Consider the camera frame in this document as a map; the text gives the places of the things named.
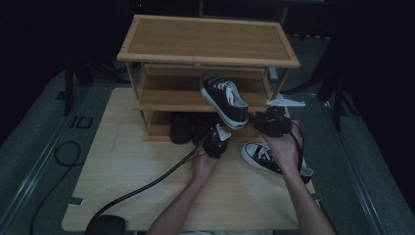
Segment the person's right hand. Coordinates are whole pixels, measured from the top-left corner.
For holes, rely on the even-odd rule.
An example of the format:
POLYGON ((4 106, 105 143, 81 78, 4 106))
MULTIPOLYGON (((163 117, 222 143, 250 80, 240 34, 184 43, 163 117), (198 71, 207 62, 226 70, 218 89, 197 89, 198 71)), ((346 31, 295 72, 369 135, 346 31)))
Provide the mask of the person's right hand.
POLYGON ((302 156, 303 139, 299 122, 292 121, 292 130, 283 137, 270 137, 261 133, 271 150, 271 155, 283 171, 283 175, 299 175, 299 160, 302 156))

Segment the wooden shoe rack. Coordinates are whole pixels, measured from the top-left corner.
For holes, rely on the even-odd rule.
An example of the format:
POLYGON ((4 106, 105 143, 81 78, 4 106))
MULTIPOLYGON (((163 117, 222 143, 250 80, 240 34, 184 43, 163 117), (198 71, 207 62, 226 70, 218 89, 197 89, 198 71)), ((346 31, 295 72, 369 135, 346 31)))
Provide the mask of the wooden shoe rack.
POLYGON ((117 54, 126 63, 145 141, 169 140, 172 112, 211 113, 200 77, 214 71, 233 81, 249 111, 277 98, 269 69, 286 76, 300 62, 278 23, 136 15, 117 54))

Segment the plain black shoe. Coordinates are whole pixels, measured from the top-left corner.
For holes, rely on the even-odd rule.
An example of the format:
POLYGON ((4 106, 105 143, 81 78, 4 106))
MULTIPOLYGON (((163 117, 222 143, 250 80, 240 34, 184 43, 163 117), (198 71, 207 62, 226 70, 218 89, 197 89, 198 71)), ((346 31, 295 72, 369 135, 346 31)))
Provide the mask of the plain black shoe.
POLYGON ((187 113, 171 113, 169 138, 175 144, 186 144, 192 139, 190 115, 187 113))
POLYGON ((192 142, 198 145, 209 130, 216 125, 218 115, 214 113, 195 113, 192 142))

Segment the black canvas sneaker white laces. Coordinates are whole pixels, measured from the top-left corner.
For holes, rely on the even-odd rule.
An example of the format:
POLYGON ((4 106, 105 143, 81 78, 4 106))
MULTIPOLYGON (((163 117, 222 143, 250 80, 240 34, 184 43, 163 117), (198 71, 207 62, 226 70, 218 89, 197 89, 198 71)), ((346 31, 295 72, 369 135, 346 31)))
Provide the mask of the black canvas sneaker white laces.
MULTIPOLYGON (((249 142, 242 146, 240 154, 252 167, 274 173, 280 177, 283 176, 280 166, 275 162, 268 147, 249 142)), ((311 181, 313 170, 303 164, 303 158, 300 158, 299 166, 301 180, 304 184, 308 184, 311 181)))
POLYGON ((208 71, 201 76, 200 91, 230 128, 240 129, 247 124, 249 105, 242 99, 234 82, 208 71))

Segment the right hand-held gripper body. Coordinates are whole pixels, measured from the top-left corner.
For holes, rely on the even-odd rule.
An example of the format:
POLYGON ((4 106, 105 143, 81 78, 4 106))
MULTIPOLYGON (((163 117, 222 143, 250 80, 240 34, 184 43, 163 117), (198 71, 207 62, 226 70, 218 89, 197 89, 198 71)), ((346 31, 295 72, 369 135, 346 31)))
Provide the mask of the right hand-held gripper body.
POLYGON ((294 101, 286 98, 267 100, 268 108, 265 112, 255 112, 259 124, 254 127, 270 137, 282 137, 292 130, 292 120, 286 116, 286 109, 290 107, 304 107, 304 101, 294 101))

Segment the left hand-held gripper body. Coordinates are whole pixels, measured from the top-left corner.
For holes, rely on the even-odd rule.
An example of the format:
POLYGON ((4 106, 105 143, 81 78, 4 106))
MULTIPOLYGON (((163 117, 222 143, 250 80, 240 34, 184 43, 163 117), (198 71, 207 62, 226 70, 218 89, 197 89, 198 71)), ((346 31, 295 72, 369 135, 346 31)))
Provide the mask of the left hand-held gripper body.
POLYGON ((205 153, 214 159, 219 159, 227 150, 231 133, 223 129, 219 124, 211 127, 203 140, 202 148, 205 153))

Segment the person's left hand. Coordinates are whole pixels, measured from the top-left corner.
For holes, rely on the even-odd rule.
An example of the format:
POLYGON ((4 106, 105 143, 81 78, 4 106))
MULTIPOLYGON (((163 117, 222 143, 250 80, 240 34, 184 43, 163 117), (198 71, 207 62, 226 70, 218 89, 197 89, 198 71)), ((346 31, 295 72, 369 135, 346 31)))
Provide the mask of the person's left hand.
POLYGON ((205 184, 212 176, 218 162, 219 159, 212 158, 202 147, 199 147, 193 159, 193 180, 205 184))

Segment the black metal stand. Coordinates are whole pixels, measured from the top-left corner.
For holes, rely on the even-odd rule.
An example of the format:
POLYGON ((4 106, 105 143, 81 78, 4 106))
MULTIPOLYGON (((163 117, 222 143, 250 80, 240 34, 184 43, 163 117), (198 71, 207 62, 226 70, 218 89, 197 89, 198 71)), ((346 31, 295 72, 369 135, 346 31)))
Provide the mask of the black metal stand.
POLYGON ((347 51, 348 43, 344 36, 335 35, 330 39, 326 50, 317 63, 311 78, 306 82, 283 90, 282 94, 294 95, 319 82, 322 83, 316 96, 321 102, 328 102, 334 96, 334 108, 332 121, 338 131, 341 131, 341 114, 343 109, 344 88, 347 68, 352 59, 347 51))
POLYGON ((93 83, 86 62, 81 57, 71 57, 65 61, 65 90, 60 91, 57 100, 65 102, 64 116, 68 116, 74 105, 74 79, 80 85, 90 86, 93 83))

